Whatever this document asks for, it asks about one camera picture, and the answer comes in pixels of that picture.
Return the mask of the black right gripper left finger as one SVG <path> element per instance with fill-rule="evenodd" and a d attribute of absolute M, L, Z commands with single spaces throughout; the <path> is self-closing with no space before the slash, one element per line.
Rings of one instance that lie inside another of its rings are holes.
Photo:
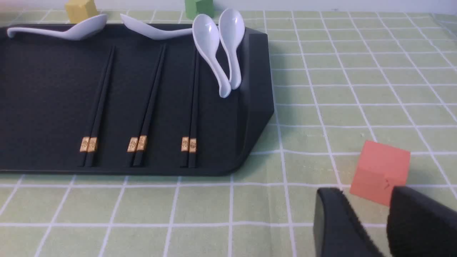
<path fill-rule="evenodd" d="M 317 257 L 383 257 L 338 188 L 316 191 L 313 236 Z"/>

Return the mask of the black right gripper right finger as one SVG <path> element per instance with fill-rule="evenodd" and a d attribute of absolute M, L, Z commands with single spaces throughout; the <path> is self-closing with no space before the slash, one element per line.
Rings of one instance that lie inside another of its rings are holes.
<path fill-rule="evenodd" d="M 457 213 L 412 188 L 396 186 L 387 217 L 387 241 L 394 257 L 455 257 Z"/>

